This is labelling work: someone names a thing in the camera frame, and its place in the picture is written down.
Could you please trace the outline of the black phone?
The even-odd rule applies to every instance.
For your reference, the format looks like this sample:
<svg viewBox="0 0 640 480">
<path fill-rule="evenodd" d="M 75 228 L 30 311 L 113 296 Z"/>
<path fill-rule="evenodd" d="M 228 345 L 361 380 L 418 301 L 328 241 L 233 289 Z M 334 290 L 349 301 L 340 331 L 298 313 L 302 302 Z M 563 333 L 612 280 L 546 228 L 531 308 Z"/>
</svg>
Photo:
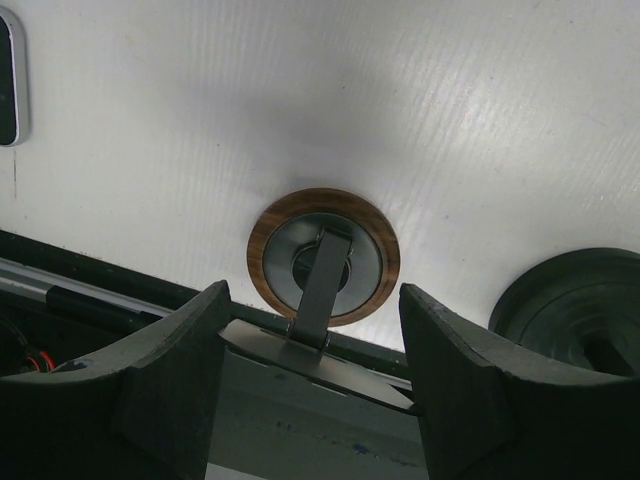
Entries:
<svg viewBox="0 0 640 480">
<path fill-rule="evenodd" d="M 1 7 L 1 146 L 23 143 L 31 130 L 26 36 L 22 23 Z"/>
</svg>

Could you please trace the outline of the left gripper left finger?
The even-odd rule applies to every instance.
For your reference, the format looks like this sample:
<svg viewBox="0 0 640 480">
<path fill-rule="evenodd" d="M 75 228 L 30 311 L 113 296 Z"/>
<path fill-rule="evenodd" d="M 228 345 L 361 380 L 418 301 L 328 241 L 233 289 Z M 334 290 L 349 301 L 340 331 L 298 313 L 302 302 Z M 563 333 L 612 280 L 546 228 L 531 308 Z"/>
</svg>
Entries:
<svg viewBox="0 0 640 480">
<path fill-rule="evenodd" d="M 2 378 L 2 478 L 204 478 L 230 314 L 218 281 L 107 347 Z"/>
</svg>

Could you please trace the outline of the black round phone stand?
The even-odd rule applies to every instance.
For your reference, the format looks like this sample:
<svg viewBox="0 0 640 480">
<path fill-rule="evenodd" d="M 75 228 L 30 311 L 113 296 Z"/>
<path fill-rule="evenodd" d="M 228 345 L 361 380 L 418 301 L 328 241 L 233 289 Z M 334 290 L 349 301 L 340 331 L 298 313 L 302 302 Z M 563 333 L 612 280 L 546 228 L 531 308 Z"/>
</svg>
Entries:
<svg viewBox="0 0 640 480">
<path fill-rule="evenodd" d="M 637 377 L 639 254 L 589 248 L 550 258 L 504 292 L 489 329 L 554 360 Z"/>
</svg>

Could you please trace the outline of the wooden base phone stand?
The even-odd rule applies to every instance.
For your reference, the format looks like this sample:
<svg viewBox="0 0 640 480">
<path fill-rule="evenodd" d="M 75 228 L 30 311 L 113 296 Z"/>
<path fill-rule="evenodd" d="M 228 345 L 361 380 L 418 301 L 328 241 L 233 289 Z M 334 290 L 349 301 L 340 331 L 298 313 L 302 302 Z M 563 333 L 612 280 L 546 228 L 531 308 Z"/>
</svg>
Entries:
<svg viewBox="0 0 640 480">
<path fill-rule="evenodd" d="M 235 319 L 220 332 L 231 351 L 333 392 L 412 413 L 413 402 L 401 391 L 327 351 L 330 328 L 374 313 L 398 281 L 399 242 L 379 209 L 338 189 L 290 193 L 259 216 L 246 260 L 257 292 L 289 324 L 279 335 Z"/>
</svg>

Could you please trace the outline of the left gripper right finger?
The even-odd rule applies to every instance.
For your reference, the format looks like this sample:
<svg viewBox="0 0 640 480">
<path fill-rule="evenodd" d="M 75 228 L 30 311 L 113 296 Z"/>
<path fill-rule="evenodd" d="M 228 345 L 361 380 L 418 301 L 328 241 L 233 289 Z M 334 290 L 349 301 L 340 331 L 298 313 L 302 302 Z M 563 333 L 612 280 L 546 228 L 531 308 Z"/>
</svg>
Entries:
<svg viewBox="0 0 640 480">
<path fill-rule="evenodd" d="M 635 479 L 639 382 L 527 350 L 413 284 L 399 311 L 432 479 Z"/>
</svg>

